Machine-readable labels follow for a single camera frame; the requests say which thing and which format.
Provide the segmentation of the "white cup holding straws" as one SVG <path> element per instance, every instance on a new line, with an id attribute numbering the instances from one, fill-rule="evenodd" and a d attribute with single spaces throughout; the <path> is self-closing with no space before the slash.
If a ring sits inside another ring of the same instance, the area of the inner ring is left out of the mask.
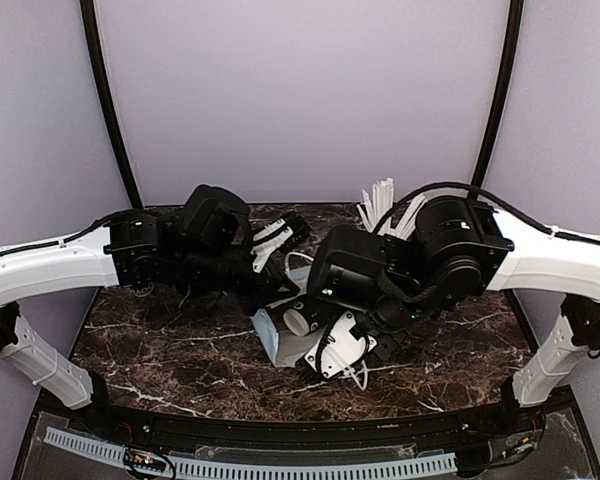
<path id="1" fill-rule="evenodd" d="M 313 298 L 295 300 L 283 313 L 283 322 L 296 336 L 307 336 L 324 325 L 322 304 Z"/>

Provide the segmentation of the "white paper bag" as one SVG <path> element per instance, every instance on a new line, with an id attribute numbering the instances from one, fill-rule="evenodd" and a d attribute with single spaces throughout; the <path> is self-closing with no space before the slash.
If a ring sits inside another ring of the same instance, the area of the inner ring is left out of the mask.
<path id="1" fill-rule="evenodd" d="M 302 357 L 316 343 L 320 335 L 322 335 L 322 340 L 326 339 L 335 321 L 346 311 L 332 304 L 322 306 L 323 327 L 304 337 L 296 336 L 287 329 L 282 315 L 295 300 L 308 298 L 306 296 L 306 284 L 312 263 L 313 258 L 307 254 L 300 252 L 286 254 L 284 257 L 285 272 L 300 287 L 299 294 L 289 300 L 270 304 L 258 310 L 251 317 L 253 328 L 269 360 L 277 368 L 291 368 L 295 366 L 305 366 L 308 368 Z M 347 368 L 339 375 L 353 379 L 362 391 L 367 388 L 368 368 L 364 359 Z"/>

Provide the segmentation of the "stack of paper cups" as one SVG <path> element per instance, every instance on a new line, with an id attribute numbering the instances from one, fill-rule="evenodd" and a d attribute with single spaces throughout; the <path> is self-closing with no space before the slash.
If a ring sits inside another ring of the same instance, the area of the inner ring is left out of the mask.
<path id="1" fill-rule="evenodd" d="M 137 298 L 146 298 L 154 291 L 154 284 L 148 283 L 138 287 L 131 288 L 133 295 Z"/>

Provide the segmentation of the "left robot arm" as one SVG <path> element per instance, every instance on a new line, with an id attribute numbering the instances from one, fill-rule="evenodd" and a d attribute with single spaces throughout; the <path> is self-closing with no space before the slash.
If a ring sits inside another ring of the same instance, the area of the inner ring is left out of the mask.
<path id="1" fill-rule="evenodd" d="M 179 209 L 119 211 L 84 230 L 17 246 L 0 246 L 0 359 L 72 410 L 100 436 L 121 427 L 107 402 L 105 381 L 76 366 L 41 338 L 23 316 L 21 300 L 86 287 L 126 287 L 145 294 L 155 285 L 186 295 L 234 295 L 244 314 L 286 300 L 297 285 L 271 261 L 302 243 L 310 228 L 289 212 L 255 228 L 250 207 L 232 192 L 197 186 Z"/>

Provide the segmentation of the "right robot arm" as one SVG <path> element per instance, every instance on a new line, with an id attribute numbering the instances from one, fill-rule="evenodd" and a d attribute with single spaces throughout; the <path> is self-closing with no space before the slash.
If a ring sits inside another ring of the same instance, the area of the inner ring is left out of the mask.
<path id="1" fill-rule="evenodd" d="M 490 413 L 514 432 L 585 356 L 600 352 L 600 234 L 535 221 L 481 188 L 438 182 L 399 201 L 413 222 L 405 238 L 333 228 L 311 266 L 307 292 L 341 308 L 306 362 L 329 379 L 386 336 L 487 291 L 532 289 L 564 299 L 549 337 L 503 388 Z"/>

